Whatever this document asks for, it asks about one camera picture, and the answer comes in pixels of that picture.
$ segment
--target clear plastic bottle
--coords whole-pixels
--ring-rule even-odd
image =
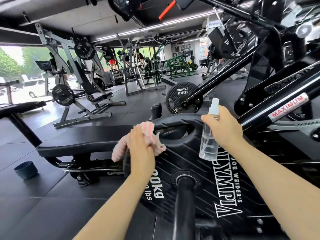
[[[219,120],[218,105],[219,105],[219,99],[213,98],[210,109],[209,109],[209,113],[208,113],[210,115],[213,115],[214,118],[217,120]],[[203,130],[202,130],[199,157],[208,161],[216,161],[218,156],[218,148],[219,148],[219,145],[215,141],[209,125],[204,123]]]

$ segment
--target left hand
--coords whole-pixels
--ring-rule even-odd
[[[131,175],[147,183],[153,174],[156,161],[152,147],[146,146],[144,134],[139,125],[134,126],[129,133],[128,148],[131,158]]]

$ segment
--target hand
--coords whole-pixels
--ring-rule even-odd
[[[211,128],[214,139],[225,150],[230,146],[244,141],[242,137],[242,126],[233,117],[228,109],[219,105],[219,120],[216,120],[211,114],[202,115],[201,119]]]
[[[129,133],[128,148],[131,157],[131,175],[146,181],[147,184],[156,167],[156,161],[152,147],[146,146],[139,125],[134,126]]]

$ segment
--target poster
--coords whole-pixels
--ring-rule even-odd
[[[207,39],[200,40],[200,56],[201,59],[206,59],[208,56],[208,41]]]

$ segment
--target bolt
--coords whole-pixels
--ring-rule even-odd
[[[263,224],[263,220],[262,220],[262,219],[260,219],[260,218],[258,218],[258,219],[257,219],[257,222],[258,222],[260,225],[262,225],[262,224]]]
[[[260,227],[257,227],[258,233],[262,233],[262,229]]]

